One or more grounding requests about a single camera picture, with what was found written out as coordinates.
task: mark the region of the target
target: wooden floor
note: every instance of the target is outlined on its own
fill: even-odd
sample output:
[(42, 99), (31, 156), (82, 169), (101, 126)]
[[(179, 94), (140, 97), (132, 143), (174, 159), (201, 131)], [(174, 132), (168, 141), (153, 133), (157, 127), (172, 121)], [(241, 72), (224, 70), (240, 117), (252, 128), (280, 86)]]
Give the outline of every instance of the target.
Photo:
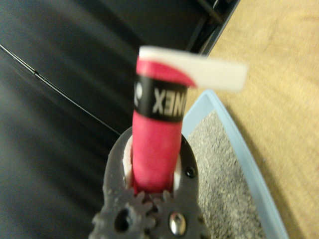
[(319, 0), (241, 0), (210, 57), (249, 65), (242, 92), (217, 94), (290, 238), (319, 239)]

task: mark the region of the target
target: gray plastic clamp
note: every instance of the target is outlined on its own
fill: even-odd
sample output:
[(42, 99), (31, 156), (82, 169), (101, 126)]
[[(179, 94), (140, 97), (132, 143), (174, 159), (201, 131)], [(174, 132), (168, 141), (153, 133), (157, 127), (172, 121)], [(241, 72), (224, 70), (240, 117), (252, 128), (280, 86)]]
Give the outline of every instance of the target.
[(89, 239), (209, 239), (197, 203), (198, 171), (193, 152), (182, 136), (179, 188), (169, 193), (134, 195), (125, 188), (123, 154), (132, 135), (126, 130), (114, 144), (104, 176), (104, 206), (94, 217)]

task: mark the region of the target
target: metal screw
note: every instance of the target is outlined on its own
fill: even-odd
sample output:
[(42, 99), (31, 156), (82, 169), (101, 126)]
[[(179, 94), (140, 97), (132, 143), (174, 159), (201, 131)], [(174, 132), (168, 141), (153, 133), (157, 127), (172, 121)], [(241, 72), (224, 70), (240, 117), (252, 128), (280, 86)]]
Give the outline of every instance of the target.
[(196, 176), (196, 170), (193, 167), (187, 167), (186, 168), (186, 175), (190, 178), (193, 178)]
[(173, 212), (169, 217), (169, 227), (175, 236), (182, 236), (186, 231), (186, 220), (180, 213)]

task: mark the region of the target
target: light blue tray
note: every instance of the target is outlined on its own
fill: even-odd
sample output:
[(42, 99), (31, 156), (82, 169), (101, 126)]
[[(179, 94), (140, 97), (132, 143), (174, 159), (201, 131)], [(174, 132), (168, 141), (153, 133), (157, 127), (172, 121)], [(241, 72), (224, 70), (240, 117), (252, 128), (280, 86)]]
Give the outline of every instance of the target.
[(182, 134), (188, 138), (196, 125), (213, 110), (216, 110), (237, 155), (266, 237), (268, 239), (289, 239), (274, 200), (251, 152), (225, 106), (212, 90), (203, 92), (190, 108), (183, 120)]

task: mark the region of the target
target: black band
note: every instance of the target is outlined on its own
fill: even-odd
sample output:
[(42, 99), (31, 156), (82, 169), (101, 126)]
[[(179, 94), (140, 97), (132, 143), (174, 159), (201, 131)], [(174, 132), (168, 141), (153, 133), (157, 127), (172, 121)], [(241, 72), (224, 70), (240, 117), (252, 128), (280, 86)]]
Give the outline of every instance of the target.
[(139, 76), (134, 90), (134, 107), (141, 115), (168, 122), (183, 120), (187, 86)]

